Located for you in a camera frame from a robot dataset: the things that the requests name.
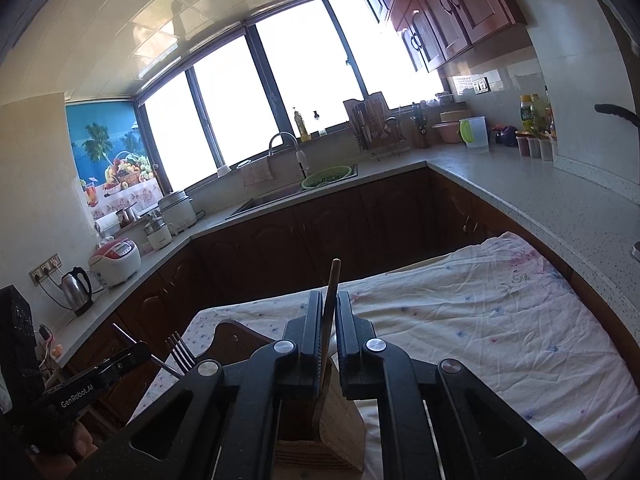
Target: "kettle handle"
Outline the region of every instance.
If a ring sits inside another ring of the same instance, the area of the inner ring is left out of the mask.
[[[84,277],[84,280],[86,281],[87,287],[89,289],[89,299],[91,299],[91,294],[92,294],[91,281],[89,280],[89,276],[87,275],[86,271],[82,267],[74,267],[69,274],[71,274],[74,278],[77,278],[78,274],[82,274],[82,276]]]

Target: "faucet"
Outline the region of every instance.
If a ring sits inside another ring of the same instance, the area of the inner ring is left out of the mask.
[[[298,145],[298,140],[294,135],[290,134],[289,132],[279,132],[275,134],[273,137],[271,137],[271,140],[269,141],[269,155],[273,155],[273,141],[276,139],[276,137],[281,137],[282,140],[284,141],[285,135],[288,135],[293,139],[293,145],[296,148],[296,160],[298,161],[298,165],[300,166],[300,171],[302,171],[302,175],[306,178],[306,171],[308,171],[309,169],[309,163],[306,161],[305,152],[303,152],[300,149],[300,146]]]

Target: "hand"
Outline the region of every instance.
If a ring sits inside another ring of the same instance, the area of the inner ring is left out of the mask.
[[[74,449],[82,458],[91,455],[98,448],[86,428],[78,422],[74,428]],[[69,455],[50,455],[38,453],[31,457],[36,468],[46,480],[63,480],[76,467]]]

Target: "silver screw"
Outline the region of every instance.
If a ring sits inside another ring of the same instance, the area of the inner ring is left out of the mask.
[[[444,359],[440,364],[440,368],[442,371],[447,374],[457,374],[460,370],[462,370],[462,363],[460,361],[456,361],[455,359]]]
[[[273,345],[273,349],[278,354],[288,354],[295,348],[295,345],[291,341],[287,341],[286,339],[282,339],[278,341],[275,345]]]
[[[365,346],[372,352],[382,352],[386,348],[386,343],[377,337],[369,339]]]
[[[203,361],[198,365],[198,373],[201,376],[208,377],[218,373],[218,364],[214,361]]]

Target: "window frame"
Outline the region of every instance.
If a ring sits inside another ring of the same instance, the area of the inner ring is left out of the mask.
[[[255,25],[261,20],[282,12],[283,10],[297,7],[311,1],[314,0],[293,0],[291,2],[286,2],[280,6],[277,6],[273,9],[265,10],[256,14],[245,22],[242,22],[239,25],[230,28],[213,40],[210,40],[207,43],[204,43],[200,47],[196,48],[188,56],[185,56],[179,62],[175,62],[174,64],[166,68],[164,72],[160,72],[159,75],[157,75],[154,79],[152,79],[140,89],[138,94],[133,99],[134,110],[136,113],[136,118],[138,119],[140,134],[142,136],[145,147],[147,148],[147,152],[149,153],[151,162],[154,165],[154,171],[158,176],[158,182],[163,194],[172,192],[173,188],[166,175],[166,171],[164,170],[164,165],[162,164],[162,160],[158,152],[158,147],[156,146],[156,142],[153,137],[152,129],[148,120],[148,115],[146,114],[145,102],[159,89],[161,89],[166,83],[168,83],[175,77],[180,77],[181,74],[184,74],[184,76],[187,78],[187,83],[191,91],[191,97],[198,113],[198,118],[200,119],[200,125],[202,126],[203,134],[207,139],[209,149],[211,150],[211,153],[213,155],[213,159],[217,167],[222,166],[225,163],[225,159],[222,150],[220,150],[220,146],[218,145],[218,142],[216,140],[216,134],[211,125],[207,107],[202,99],[202,92],[200,91],[200,85],[198,84],[198,78],[195,73],[194,65],[204,57],[207,57],[213,51],[219,49],[227,43],[230,43],[231,41],[237,40],[238,38],[244,36],[247,47],[249,48],[249,53],[251,54],[254,61],[255,69],[258,73],[258,77],[260,78],[264,94],[267,97],[267,101],[269,102],[269,105],[271,107],[271,112],[273,113],[273,117],[276,125],[278,126],[278,129],[281,132],[290,132],[292,134],[295,134],[292,124],[289,120],[289,115],[287,114],[284,101],[282,100],[280,90],[271,70],[269,59],[267,58],[267,55],[264,51],[264,47],[262,46],[260,34],[258,33],[257,27]],[[353,70],[353,75],[356,78],[357,84],[360,88],[360,91],[362,92],[363,97],[367,98],[370,94],[367,91],[364,79],[362,78],[362,74],[360,73],[360,69],[358,68],[358,63],[356,62],[353,52],[351,51],[349,42],[347,41],[344,31],[342,30],[342,26],[340,25],[340,22],[338,21],[338,18],[329,0],[322,0],[322,3],[324,4],[329,18],[334,25],[335,31],[338,34],[340,43],[342,44],[346,56],[346,63]],[[441,79],[443,81],[443,86],[448,86],[445,85],[445,82],[447,80],[445,78]],[[344,129],[342,125],[336,124],[335,126],[327,128],[327,133],[331,133],[332,130],[339,131],[342,129]],[[282,145],[274,148],[274,152],[286,152],[293,150],[293,148],[293,140],[289,136],[284,136]],[[252,155],[249,160],[257,160],[258,158],[262,158],[268,154],[268,151],[269,150],[264,150],[263,152],[256,153],[255,155]],[[238,164],[239,162],[231,165],[231,169],[234,170]],[[199,182],[195,182],[194,184],[189,186],[188,189],[196,189],[197,187],[203,186],[204,184],[207,184],[215,180],[216,178],[217,174],[213,173],[207,178],[204,178]]]

